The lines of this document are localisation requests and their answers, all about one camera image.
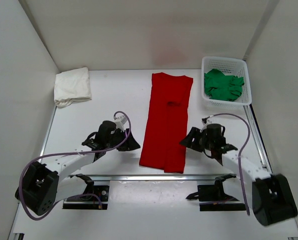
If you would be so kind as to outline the red t shirt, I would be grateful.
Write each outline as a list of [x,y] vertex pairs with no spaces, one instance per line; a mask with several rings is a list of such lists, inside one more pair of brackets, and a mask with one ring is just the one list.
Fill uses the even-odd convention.
[[139,165],[182,174],[186,148],[188,107],[193,78],[154,73],[151,77],[148,119]]

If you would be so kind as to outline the white t shirt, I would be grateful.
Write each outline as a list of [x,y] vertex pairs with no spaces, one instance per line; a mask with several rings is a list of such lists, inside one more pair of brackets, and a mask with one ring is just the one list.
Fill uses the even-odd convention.
[[54,103],[58,108],[90,100],[92,91],[87,67],[64,71],[55,76]]

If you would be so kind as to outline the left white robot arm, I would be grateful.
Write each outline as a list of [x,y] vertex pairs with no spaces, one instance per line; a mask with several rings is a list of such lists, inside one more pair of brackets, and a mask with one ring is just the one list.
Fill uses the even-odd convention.
[[94,193],[93,180],[74,172],[91,165],[107,152],[129,152],[140,148],[131,129],[124,128],[125,119],[105,120],[98,131],[92,132],[73,152],[49,154],[50,161],[32,161],[22,171],[15,198],[26,213],[35,213],[34,220],[41,220],[53,207],[68,198],[100,198]]

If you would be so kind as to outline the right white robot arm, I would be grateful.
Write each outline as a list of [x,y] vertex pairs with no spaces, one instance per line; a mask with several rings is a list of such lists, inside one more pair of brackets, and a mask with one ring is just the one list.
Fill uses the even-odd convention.
[[212,123],[203,129],[192,127],[180,145],[200,153],[210,152],[208,158],[216,160],[231,172],[217,176],[213,185],[199,186],[198,191],[186,197],[202,204],[220,204],[240,201],[252,210],[257,221],[270,226],[298,216],[298,209],[287,178],[271,174],[226,142],[225,127]]

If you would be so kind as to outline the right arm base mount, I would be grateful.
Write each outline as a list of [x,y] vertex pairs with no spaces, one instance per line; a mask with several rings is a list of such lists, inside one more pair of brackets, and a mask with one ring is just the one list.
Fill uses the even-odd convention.
[[197,191],[190,193],[185,199],[188,201],[199,201],[200,212],[233,212],[245,211],[246,207],[236,198],[224,192],[224,184],[228,179],[236,180],[235,174],[217,176],[213,185],[198,185]]

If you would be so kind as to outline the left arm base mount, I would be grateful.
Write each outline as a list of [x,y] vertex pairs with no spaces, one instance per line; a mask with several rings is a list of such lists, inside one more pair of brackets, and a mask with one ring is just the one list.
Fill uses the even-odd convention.
[[64,210],[107,210],[110,186],[96,185],[87,175],[76,174],[76,179],[85,183],[82,196],[71,196],[63,201]]

